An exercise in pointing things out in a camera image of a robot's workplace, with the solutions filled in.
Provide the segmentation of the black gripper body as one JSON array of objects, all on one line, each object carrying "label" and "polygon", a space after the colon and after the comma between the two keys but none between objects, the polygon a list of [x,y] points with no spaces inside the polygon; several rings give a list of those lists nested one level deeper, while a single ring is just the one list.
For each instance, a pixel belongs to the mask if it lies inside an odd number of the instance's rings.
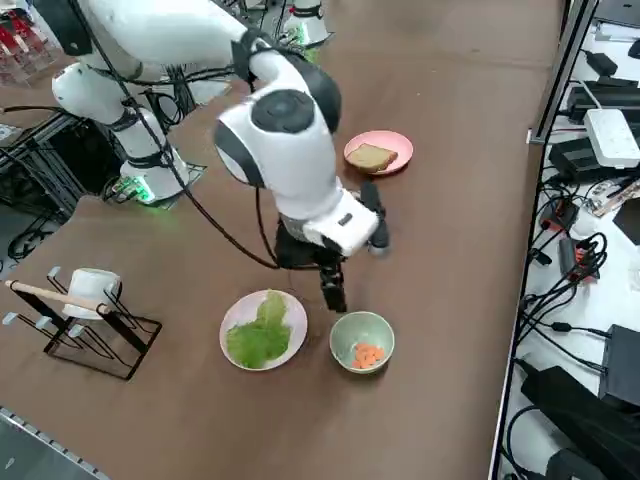
[{"label": "black gripper body", "polygon": [[321,270],[345,260],[334,250],[294,238],[286,229],[277,230],[275,256],[278,264],[289,270]]}]

